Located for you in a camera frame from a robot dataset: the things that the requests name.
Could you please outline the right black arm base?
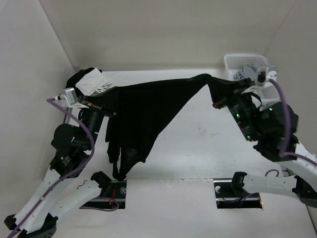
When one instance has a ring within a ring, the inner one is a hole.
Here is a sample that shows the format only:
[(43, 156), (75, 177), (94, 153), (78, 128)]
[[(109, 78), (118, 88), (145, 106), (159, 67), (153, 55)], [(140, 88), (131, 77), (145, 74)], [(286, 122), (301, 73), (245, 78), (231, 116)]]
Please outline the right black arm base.
[(231, 179), (214, 179), (215, 202), (217, 209), (262, 209), (259, 193), (234, 192)]

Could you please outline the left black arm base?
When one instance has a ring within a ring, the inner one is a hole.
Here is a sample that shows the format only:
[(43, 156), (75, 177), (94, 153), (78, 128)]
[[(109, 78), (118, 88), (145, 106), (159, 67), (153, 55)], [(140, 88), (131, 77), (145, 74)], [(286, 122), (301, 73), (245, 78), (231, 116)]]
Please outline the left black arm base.
[(103, 210), (125, 209), (127, 195), (127, 181), (113, 181), (111, 189), (106, 195), (100, 195), (83, 207), (97, 208)]

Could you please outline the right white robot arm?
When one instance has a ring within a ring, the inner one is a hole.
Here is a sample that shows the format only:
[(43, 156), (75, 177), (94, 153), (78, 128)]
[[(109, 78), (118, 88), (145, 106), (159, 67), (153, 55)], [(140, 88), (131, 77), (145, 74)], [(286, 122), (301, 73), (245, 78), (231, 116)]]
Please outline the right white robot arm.
[(268, 80), (278, 91), (280, 101), (260, 110), (252, 102), (255, 82), (248, 79), (229, 81), (214, 78), (209, 83), (213, 107), (227, 107), (244, 138), (255, 141), (253, 148), (269, 161), (287, 168), (293, 174), (287, 177), (258, 177), (236, 172), (230, 191), (236, 196), (234, 205), (242, 203), (255, 193), (270, 193), (295, 198), (303, 204), (317, 206), (317, 159), (295, 136), (299, 117), (286, 103), (279, 84)]

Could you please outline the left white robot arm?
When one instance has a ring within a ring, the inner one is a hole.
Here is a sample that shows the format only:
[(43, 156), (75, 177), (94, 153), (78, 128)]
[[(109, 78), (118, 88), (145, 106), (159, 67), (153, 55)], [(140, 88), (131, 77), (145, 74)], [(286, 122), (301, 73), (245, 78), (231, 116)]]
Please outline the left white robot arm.
[(56, 154), (44, 179), (26, 205), (4, 220), (11, 231), (9, 237), (51, 238), (61, 222), (79, 209), (88, 209), (86, 203), (109, 196), (112, 179), (104, 172), (95, 172), (76, 191), (61, 200), (64, 190), (76, 180), (95, 152), (101, 124), (108, 110), (88, 105), (78, 118), (55, 102), (47, 100), (73, 118), (78, 126), (61, 124), (54, 132), (52, 146)]

